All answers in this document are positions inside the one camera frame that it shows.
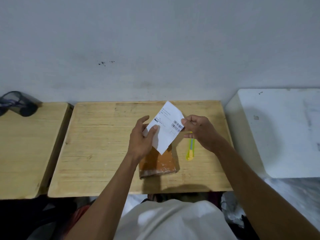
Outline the person's left hand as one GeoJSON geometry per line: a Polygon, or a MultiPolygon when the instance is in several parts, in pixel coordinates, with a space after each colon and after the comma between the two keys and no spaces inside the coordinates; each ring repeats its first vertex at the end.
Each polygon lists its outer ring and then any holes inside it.
{"type": "Polygon", "coordinates": [[[129,147],[127,156],[129,156],[136,164],[144,158],[152,148],[152,145],[147,145],[146,136],[143,132],[148,124],[144,124],[150,118],[149,115],[141,117],[137,120],[134,128],[130,133],[129,147]]]}

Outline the person's right hand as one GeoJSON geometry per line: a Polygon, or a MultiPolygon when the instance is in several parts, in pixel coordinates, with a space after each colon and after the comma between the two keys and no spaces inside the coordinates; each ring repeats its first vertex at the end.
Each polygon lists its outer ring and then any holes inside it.
{"type": "Polygon", "coordinates": [[[196,118],[196,132],[184,131],[184,138],[194,138],[205,149],[217,153],[225,139],[217,132],[214,125],[205,116],[189,115],[186,118],[196,118]]]}

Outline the white paper shipping label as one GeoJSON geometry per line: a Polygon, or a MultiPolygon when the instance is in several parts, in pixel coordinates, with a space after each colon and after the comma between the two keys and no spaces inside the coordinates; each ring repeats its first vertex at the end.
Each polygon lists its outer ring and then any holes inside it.
{"type": "Polygon", "coordinates": [[[183,118],[182,112],[171,102],[167,101],[143,131],[143,135],[146,136],[154,125],[158,127],[157,132],[153,137],[152,146],[160,155],[165,153],[184,128],[181,123],[183,118]]]}

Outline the person's left forearm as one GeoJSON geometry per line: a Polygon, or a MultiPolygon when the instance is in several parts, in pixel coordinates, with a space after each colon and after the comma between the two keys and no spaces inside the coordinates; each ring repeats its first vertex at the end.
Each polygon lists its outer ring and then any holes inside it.
{"type": "Polygon", "coordinates": [[[65,240],[113,240],[136,168],[145,154],[128,152],[114,176],[65,240]]]}

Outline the person's right forearm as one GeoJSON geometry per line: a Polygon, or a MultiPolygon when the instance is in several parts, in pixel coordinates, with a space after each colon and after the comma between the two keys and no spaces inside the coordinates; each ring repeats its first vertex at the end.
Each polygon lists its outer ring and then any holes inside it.
{"type": "Polygon", "coordinates": [[[225,139],[215,142],[212,152],[260,240],[320,240],[320,232],[263,181],[225,139]]]}

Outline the yellow utility knife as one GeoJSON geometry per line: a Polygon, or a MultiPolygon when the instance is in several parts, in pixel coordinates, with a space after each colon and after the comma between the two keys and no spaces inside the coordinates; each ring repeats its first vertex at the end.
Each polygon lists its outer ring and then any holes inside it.
{"type": "Polygon", "coordinates": [[[195,157],[195,139],[192,137],[189,141],[189,148],[186,154],[186,160],[191,161],[195,157]]]}

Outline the brown taped parcel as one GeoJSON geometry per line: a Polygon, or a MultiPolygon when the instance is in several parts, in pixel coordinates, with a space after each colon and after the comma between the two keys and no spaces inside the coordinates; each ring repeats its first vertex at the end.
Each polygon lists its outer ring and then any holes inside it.
{"type": "Polygon", "coordinates": [[[139,162],[139,178],[144,179],[153,176],[160,176],[169,173],[178,172],[178,162],[172,153],[172,145],[160,154],[154,147],[151,151],[139,162]]]}

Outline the person's white shirt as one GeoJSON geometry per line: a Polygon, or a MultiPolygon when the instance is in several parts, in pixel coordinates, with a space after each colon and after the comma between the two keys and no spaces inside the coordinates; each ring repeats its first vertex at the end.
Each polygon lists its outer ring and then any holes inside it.
{"type": "Polygon", "coordinates": [[[146,201],[121,217],[114,240],[237,240],[208,201],[146,201]]]}

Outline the crumpled white plastic bag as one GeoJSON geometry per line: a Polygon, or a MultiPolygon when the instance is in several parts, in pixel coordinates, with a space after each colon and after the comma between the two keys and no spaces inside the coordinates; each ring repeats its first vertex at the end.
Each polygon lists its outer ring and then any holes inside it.
{"type": "Polygon", "coordinates": [[[246,217],[246,213],[233,191],[227,191],[222,194],[221,210],[227,223],[235,224],[242,229],[245,227],[242,217],[246,217]]]}

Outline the red cloth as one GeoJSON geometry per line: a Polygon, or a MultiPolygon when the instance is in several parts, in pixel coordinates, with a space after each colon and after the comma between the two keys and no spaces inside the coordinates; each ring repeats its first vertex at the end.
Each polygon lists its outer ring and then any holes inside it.
{"type": "Polygon", "coordinates": [[[80,208],[78,208],[70,217],[70,219],[66,223],[66,227],[64,228],[64,231],[62,233],[61,240],[65,240],[67,234],[70,232],[70,230],[74,227],[74,225],[79,221],[79,219],[87,212],[87,210],[90,208],[90,204],[84,205],[80,208]]]}

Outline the dark transparent plastic container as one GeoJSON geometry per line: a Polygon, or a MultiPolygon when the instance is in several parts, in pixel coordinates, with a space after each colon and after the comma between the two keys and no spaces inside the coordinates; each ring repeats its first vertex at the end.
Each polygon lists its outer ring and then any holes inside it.
{"type": "Polygon", "coordinates": [[[42,102],[33,96],[20,91],[10,91],[0,96],[0,117],[9,110],[22,117],[34,115],[42,102]]]}

